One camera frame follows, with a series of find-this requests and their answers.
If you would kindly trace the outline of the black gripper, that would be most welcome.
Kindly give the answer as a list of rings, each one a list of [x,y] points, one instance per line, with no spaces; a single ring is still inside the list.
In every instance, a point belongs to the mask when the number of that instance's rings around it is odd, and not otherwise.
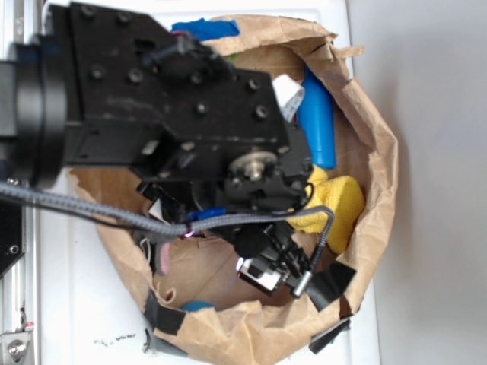
[[[83,3],[62,9],[62,48],[65,166],[126,168],[177,202],[176,221],[304,207],[311,153],[291,121],[305,90],[289,75],[272,81],[188,30]],[[151,245],[159,275],[170,272],[170,246]]]

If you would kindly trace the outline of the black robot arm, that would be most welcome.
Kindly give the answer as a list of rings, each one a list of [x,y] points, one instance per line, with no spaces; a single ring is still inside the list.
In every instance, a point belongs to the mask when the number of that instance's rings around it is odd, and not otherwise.
[[[1,63],[1,158],[28,187],[1,197],[173,239],[300,215],[311,153],[271,77],[153,17],[50,5],[46,31]],[[163,221],[49,192],[66,167],[123,168],[168,203]]]

